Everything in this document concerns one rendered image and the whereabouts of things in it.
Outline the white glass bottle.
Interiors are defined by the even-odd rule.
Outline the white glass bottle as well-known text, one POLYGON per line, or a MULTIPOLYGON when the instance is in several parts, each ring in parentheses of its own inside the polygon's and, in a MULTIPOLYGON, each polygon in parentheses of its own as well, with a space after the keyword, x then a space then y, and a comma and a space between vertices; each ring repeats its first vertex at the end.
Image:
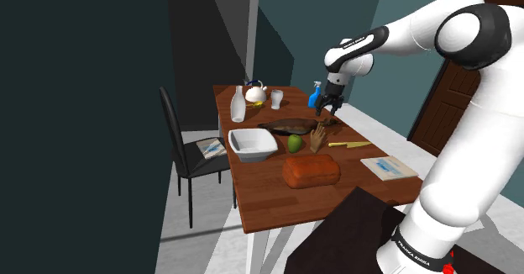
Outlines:
POLYGON ((246 102, 243 95, 243 87, 236 86, 230 104, 231 119, 234 123, 241 123, 244 121, 246 111, 246 102))

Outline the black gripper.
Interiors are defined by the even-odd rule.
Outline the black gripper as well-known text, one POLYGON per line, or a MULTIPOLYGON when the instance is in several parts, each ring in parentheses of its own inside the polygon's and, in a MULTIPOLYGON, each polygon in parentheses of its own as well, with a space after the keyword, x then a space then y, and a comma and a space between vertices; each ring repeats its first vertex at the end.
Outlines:
POLYGON ((345 86, 337 83, 327 82, 323 97, 319 97, 315 102, 316 115, 320 116, 326 103, 332 103, 330 114, 332 116, 342 107, 344 96, 343 90, 345 86))

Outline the brown bread loaf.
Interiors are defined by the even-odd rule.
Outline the brown bread loaf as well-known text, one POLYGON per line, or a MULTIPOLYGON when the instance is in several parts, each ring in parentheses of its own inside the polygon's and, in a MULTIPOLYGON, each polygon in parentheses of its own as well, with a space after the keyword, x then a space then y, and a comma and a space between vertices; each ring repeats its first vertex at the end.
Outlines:
POLYGON ((288 187, 302 189, 336 184, 341 171, 330 155, 301 155, 285 160, 282 176, 288 187))

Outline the wooden hand figure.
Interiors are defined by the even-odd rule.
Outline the wooden hand figure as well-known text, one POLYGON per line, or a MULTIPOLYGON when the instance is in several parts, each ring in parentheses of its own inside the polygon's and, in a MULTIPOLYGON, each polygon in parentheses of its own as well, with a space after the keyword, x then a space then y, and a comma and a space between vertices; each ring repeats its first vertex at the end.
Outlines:
POLYGON ((318 123, 317 127, 310 133, 310 151, 317 153, 326 138, 326 131, 323 123, 318 123))

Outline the dark brown door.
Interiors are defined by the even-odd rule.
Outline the dark brown door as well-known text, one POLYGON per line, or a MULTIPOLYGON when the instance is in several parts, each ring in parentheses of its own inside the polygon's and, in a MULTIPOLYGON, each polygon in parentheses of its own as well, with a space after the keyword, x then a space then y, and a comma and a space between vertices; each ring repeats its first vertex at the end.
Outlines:
MULTIPOLYGON (((524 0, 485 0, 487 3, 524 8, 524 0)), ((432 155, 448 142, 480 81, 477 71, 467 71, 445 60, 407 137, 432 155)))

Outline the white square bowl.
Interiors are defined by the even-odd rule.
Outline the white square bowl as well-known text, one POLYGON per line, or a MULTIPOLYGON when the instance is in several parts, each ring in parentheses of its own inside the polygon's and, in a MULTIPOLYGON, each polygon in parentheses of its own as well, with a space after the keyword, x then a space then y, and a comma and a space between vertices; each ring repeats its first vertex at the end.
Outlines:
POLYGON ((228 142, 241 162, 259 162, 278 150, 273 135, 267 129, 233 129, 228 142))

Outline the blue spray bottle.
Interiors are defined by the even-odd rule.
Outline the blue spray bottle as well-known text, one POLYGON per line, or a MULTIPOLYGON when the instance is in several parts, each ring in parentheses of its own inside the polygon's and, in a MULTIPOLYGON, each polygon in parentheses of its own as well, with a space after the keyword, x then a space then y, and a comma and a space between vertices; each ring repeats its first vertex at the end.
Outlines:
POLYGON ((308 99, 307 106, 309 108, 315 108, 316 107, 317 98, 321 95, 321 92, 322 92, 321 85, 322 85, 322 83, 320 81, 315 81, 314 82, 315 92, 308 99))

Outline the pale book with blue print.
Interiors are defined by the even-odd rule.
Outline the pale book with blue print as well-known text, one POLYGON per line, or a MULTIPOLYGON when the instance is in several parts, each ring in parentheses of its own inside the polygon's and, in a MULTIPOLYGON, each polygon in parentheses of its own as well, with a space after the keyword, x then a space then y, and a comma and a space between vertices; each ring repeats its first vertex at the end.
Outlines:
POLYGON ((206 160, 227 154, 226 148, 217 138, 199 140, 196 142, 196 146, 206 160))
POLYGON ((418 173, 394 156, 366 158, 360 160, 382 181, 417 177, 418 173))

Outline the dark robot stand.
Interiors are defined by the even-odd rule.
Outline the dark robot stand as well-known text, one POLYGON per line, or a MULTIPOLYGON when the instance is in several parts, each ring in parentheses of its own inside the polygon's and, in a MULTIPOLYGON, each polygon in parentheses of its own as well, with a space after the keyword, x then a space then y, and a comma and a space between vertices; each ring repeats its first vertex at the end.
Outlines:
POLYGON ((376 251, 405 214, 395 209, 420 187, 380 192, 357 186, 288 256, 284 274, 382 274, 376 251))

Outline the yellow knife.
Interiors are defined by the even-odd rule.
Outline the yellow knife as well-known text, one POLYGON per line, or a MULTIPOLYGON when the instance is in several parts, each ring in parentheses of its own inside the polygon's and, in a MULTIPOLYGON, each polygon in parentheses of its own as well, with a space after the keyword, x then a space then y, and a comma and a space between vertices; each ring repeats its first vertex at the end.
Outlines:
POLYGON ((371 144, 372 143, 369 141, 351 141, 351 142, 331 142, 331 143, 328 143, 328 146, 329 147, 346 146, 347 148, 356 148, 356 147, 371 145, 371 144))

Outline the black chair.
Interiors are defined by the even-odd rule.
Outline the black chair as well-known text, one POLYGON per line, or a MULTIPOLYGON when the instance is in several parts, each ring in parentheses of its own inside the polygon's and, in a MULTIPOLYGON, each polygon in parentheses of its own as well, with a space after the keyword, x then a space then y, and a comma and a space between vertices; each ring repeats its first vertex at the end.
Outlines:
POLYGON ((182 139, 181 127, 170 95, 164 87, 160 87, 159 91, 160 101, 172 144, 170 156, 175 164, 179 196, 181 195, 181 179, 184 178, 187 180, 188 219, 189 227, 192 228, 192 179, 217 173, 218 183, 221 183, 222 172, 230 169, 227 152, 224 151, 221 155, 206 159, 197 145, 198 143, 204 142, 204 139, 185 143, 182 139))

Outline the brown wooden table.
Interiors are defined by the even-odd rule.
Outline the brown wooden table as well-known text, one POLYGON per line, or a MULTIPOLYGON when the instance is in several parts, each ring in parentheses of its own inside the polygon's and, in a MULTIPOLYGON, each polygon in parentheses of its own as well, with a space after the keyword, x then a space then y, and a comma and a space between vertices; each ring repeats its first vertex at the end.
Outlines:
POLYGON ((418 177, 382 182, 360 160, 388 156, 378 144, 357 148, 323 146, 318 154, 329 154, 341 168, 341 178, 332 186, 291 189, 282 177, 285 159, 294 155, 312 155, 310 136, 304 135, 306 146, 296 154, 287 150, 287 138, 275 136, 278 150, 265 161, 242 163, 228 143, 232 129, 251 129, 258 124, 285 118, 340 119, 330 115, 327 108, 321 116, 314 108, 307 107, 308 96, 297 87, 270 87, 283 91, 280 109, 270 108, 270 99, 259 110, 246 110, 245 120, 234 123, 230 118, 230 103, 236 85, 213 85, 222 134, 228 150, 233 185, 244 233, 248 238, 246 274, 260 274, 270 229, 309 223, 324 219, 352 192, 355 187, 392 204, 413 203, 417 198, 422 180, 418 177))

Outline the green apple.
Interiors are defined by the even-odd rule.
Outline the green apple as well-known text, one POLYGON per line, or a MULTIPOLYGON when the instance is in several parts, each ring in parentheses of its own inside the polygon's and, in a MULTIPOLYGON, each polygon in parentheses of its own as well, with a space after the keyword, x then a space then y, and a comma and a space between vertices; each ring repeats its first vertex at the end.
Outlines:
POLYGON ((298 134, 291 134, 287 140, 288 151, 290 153, 296 153, 300 150, 302 145, 302 137, 298 134))

